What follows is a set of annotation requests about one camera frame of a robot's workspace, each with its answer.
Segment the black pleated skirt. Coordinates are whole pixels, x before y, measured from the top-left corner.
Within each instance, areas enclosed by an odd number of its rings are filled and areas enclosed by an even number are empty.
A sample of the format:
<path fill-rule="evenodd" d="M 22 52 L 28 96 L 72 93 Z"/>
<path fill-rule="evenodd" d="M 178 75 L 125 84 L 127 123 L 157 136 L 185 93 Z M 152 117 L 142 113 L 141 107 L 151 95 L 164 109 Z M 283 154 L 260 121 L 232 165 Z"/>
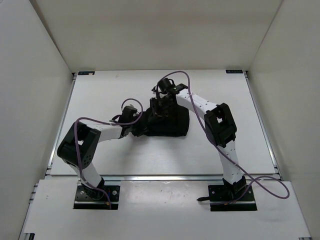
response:
<path fill-rule="evenodd" d="M 140 127 L 147 127 L 144 134 L 149 137 L 184 137 L 190 125 L 190 114 L 186 107 L 174 104 L 173 116 L 158 116 L 150 107 L 139 120 Z"/>

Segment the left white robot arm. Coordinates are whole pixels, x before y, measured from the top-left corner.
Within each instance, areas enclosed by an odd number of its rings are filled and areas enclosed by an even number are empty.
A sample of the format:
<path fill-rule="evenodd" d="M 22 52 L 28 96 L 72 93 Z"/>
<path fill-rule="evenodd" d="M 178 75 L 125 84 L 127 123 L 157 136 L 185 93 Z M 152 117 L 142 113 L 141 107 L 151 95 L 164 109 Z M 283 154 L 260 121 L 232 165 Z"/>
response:
<path fill-rule="evenodd" d="M 80 179 L 84 192 L 94 201 L 109 201 L 102 176 L 97 172 L 93 159 L 99 143 L 118 140 L 133 134 L 143 135 L 147 127 L 140 119 L 134 124 L 85 124 L 76 121 L 61 141 L 57 156 L 68 164 Z"/>

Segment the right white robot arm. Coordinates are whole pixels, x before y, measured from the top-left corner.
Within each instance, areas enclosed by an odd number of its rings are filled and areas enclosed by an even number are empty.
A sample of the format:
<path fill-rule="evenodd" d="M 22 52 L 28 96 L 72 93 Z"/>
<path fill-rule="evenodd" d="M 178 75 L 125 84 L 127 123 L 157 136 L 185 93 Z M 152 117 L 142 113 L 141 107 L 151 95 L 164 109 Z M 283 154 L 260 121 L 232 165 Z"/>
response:
<path fill-rule="evenodd" d="M 223 169 L 223 195 L 231 201 L 239 198 L 246 179 L 239 167 L 236 152 L 237 127 L 229 106 L 216 104 L 191 92 L 184 84 L 161 89 L 153 87 L 157 110 L 167 110 L 170 106 L 184 107 L 192 111 L 210 143 L 217 149 Z"/>

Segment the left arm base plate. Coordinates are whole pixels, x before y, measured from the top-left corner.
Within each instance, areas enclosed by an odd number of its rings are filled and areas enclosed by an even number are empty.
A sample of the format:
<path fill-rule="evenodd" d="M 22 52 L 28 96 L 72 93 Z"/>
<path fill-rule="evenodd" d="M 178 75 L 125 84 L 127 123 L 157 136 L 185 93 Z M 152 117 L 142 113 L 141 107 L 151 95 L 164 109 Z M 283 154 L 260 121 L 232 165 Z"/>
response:
<path fill-rule="evenodd" d="M 120 185 L 104 185 L 107 194 L 78 184 L 75 192 L 73 208 L 76 210 L 117 210 L 119 207 Z"/>

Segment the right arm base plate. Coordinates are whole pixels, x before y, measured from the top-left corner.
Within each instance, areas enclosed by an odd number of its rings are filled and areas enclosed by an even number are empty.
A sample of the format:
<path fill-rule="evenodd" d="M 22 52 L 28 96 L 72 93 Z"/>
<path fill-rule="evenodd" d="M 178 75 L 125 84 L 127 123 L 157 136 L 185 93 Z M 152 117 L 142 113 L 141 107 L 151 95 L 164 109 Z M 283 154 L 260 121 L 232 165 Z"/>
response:
<path fill-rule="evenodd" d="M 209 185 L 208 194 L 211 212 L 251 212 L 257 211 L 252 186 L 248 185 L 235 196 L 227 192 L 224 185 Z"/>

